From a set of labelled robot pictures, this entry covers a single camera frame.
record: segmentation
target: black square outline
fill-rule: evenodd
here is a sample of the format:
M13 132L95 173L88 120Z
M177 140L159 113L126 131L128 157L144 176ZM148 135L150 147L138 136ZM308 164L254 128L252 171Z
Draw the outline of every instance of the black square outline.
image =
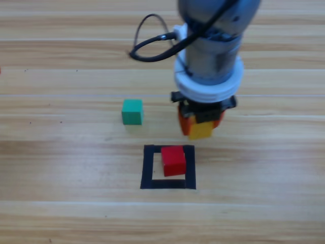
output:
M192 145L184 145L186 159L185 179L152 179L153 155L168 145L145 145L143 150L143 168L141 189L193 189L197 188L195 173L195 150Z

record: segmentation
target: black cable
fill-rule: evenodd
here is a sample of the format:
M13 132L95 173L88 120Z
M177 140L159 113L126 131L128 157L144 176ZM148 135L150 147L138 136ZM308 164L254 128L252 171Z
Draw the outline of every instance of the black cable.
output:
M139 37L140 29L141 29L142 25L144 24L144 22L148 18L150 18L150 17L156 17L161 22L161 25L163 26L166 34L162 34L162 35L156 36L154 38L151 38L149 40L146 40L146 41L138 44L138 37ZM160 15L157 15L157 14L149 14L146 17L143 18L143 20L141 21L141 23L138 26L138 29L136 31L136 35L135 35L135 38L134 38L134 44L133 44L132 53L136 53L140 48L142 48L142 47L144 47L144 46L146 46L146 45L148 45L150 43L156 42L156 41L169 40L171 46L173 47L174 46L174 43L172 41L173 39L177 39L177 35L176 35L175 32L169 32L168 27L167 27L167 24L164 21L164 19ZM185 63L183 62L183 60L178 55L177 55L177 58L178 58L179 62L181 63L181 65L183 66L185 72L188 73L188 75L191 76L192 73L188 71L188 67L185 65Z
M161 22L161 25L163 26L165 32L166 33L169 32L166 22L164 21L164 19L160 15L157 15L157 14L149 14L146 17L144 17L144 19L141 21L141 23L138 26L138 29L137 29L137 32L136 32L136 36L134 38L133 48L135 48L136 45L137 45L137 43L138 43L139 32L140 32L140 29L141 29L142 25L150 17L156 17Z
M231 7L233 7L236 3L238 2L238 0L228 0L226 1L223 6L212 16L212 18L202 26L202 28L196 32L193 33L192 35L188 36L187 38L185 38L184 40L180 41L179 43L177 43L176 45L173 45L173 47L171 47L170 49L168 49L167 51L165 51L162 54L159 54L157 56L154 57L142 57L139 56L137 54L137 50L132 50L129 55L131 58L138 60L138 61L142 61L142 62L157 62L157 61L161 61L164 59L167 59L173 55L176 55L178 52L180 52L181 50L185 49L187 46L189 46L190 44L192 44L197 38L199 38L200 36L202 36L206 31L208 31L211 26L226 12L228 11ZM135 40L135 44L137 42L138 39L138 34L140 31L140 28L142 26L142 24L144 23L144 21L149 18L150 16L155 16L157 17L159 20L161 20L162 23L165 23L164 20L156 15L156 14L151 14L146 16L146 18L140 23L138 30L137 30L137 34L136 34L136 40Z

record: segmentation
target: green cube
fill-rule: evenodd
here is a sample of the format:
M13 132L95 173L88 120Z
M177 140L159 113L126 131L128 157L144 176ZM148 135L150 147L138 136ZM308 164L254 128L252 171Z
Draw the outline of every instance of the green cube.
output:
M143 105L142 100L126 99L122 108L122 119L125 125L142 125Z

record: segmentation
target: wood grain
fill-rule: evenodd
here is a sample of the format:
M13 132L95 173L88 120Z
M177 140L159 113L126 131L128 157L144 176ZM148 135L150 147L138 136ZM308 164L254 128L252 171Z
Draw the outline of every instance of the wood grain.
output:
M190 142L174 59L125 53L152 12L182 23L175 0L0 0L0 243L324 244L323 0L263 0L239 106ZM122 124L125 98L143 126ZM198 189L140 190L144 144L195 145Z

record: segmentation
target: yellow cube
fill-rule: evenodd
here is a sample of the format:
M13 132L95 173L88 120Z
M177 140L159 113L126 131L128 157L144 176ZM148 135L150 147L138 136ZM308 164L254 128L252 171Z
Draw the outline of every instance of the yellow cube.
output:
M214 121L197 124L194 116L190 119L192 122L188 135L190 140L198 140L212 136Z

